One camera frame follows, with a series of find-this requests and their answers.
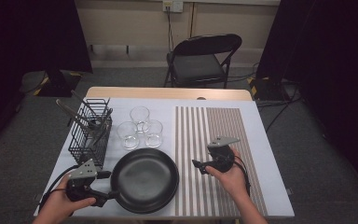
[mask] black curtain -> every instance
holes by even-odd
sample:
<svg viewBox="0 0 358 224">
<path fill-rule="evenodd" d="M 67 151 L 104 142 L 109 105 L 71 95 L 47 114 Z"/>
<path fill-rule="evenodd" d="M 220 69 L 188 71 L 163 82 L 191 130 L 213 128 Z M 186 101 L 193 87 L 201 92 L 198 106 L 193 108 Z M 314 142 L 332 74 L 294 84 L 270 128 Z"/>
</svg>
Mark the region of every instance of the black curtain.
<svg viewBox="0 0 358 224">
<path fill-rule="evenodd" d="M 92 73 L 74 0 L 1 0 L 0 115 L 25 73 L 51 65 Z"/>
<path fill-rule="evenodd" d="M 327 137 L 358 172 L 358 1 L 282 0 L 257 74 L 299 81 Z"/>
</svg>

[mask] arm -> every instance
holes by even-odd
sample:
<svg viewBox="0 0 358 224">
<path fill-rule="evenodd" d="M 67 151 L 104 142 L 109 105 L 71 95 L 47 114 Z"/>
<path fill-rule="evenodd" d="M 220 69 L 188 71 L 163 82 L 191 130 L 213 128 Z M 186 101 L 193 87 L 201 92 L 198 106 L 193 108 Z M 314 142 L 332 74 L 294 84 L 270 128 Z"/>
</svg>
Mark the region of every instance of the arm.
<svg viewBox="0 0 358 224">
<path fill-rule="evenodd" d="M 233 148 L 232 150 L 235 156 L 240 156 L 240 153 L 237 150 Z M 236 158 L 235 160 L 236 162 L 241 164 L 238 158 Z M 223 188 L 228 192 L 231 199 L 234 201 L 234 203 L 240 210 L 241 217 L 244 223 L 267 223 L 264 217 L 261 216 L 261 214 L 258 212 L 257 208 L 252 203 L 248 193 L 246 192 L 245 178 L 240 167 L 234 164 L 233 167 L 225 173 L 221 173 L 211 166 L 207 166 L 205 169 L 210 175 L 216 177 L 222 184 Z"/>
<path fill-rule="evenodd" d="M 78 202 L 71 202 L 66 197 L 65 189 L 68 175 L 65 175 L 55 191 L 52 191 L 45 205 L 34 220 L 34 224 L 60 223 L 69 217 L 75 210 L 88 207 L 96 202 L 95 198 L 88 198 Z"/>
</svg>

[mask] wire basket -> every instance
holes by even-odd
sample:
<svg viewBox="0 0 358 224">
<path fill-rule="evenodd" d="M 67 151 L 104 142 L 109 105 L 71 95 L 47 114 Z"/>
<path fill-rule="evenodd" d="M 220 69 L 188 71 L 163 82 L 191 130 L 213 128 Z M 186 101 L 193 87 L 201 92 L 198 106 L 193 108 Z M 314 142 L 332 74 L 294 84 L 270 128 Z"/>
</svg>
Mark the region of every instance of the wire basket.
<svg viewBox="0 0 358 224">
<path fill-rule="evenodd" d="M 85 103 L 88 105 L 82 104 L 78 110 L 78 115 L 87 118 L 88 121 L 79 119 L 83 127 L 74 122 L 74 128 L 71 132 L 72 141 L 68 150 L 78 165 L 93 159 L 95 166 L 103 169 L 107 143 L 112 128 L 112 119 L 107 106 L 109 100 L 106 102 L 104 99 L 88 99 Z"/>
</svg>

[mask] beige wall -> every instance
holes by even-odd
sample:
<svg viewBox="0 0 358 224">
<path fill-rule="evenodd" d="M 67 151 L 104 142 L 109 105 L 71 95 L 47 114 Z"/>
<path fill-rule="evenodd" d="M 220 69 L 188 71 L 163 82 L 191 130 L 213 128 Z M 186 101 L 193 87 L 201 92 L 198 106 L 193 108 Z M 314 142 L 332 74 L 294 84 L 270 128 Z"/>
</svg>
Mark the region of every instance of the beige wall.
<svg viewBox="0 0 358 224">
<path fill-rule="evenodd" d="M 88 44 L 167 46 L 168 19 L 159 1 L 77 0 L 76 5 Z M 276 10 L 277 6 L 184 2 L 183 13 L 172 13 L 173 42 L 190 35 L 235 33 L 242 37 L 242 49 L 262 49 Z"/>
</svg>

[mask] clear glass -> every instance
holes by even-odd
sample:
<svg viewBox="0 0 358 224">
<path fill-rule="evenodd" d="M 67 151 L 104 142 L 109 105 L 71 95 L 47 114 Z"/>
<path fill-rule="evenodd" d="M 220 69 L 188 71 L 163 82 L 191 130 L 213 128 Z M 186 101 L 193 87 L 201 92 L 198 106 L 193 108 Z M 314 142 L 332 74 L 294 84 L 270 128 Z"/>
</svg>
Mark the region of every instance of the clear glass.
<svg viewBox="0 0 358 224">
<path fill-rule="evenodd" d="M 158 120 L 151 119 L 144 123 L 142 130 L 145 144 L 148 147 L 159 147 L 162 144 L 162 124 Z"/>
<path fill-rule="evenodd" d="M 128 149 L 135 149 L 139 145 L 138 132 L 136 125 L 131 121 L 126 121 L 118 125 L 117 135 L 120 138 L 121 145 Z"/>
<path fill-rule="evenodd" d="M 149 121 L 150 112 L 144 106 L 136 106 L 130 112 L 132 122 L 136 125 L 138 133 L 143 133 L 142 126 Z"/>
</svg>

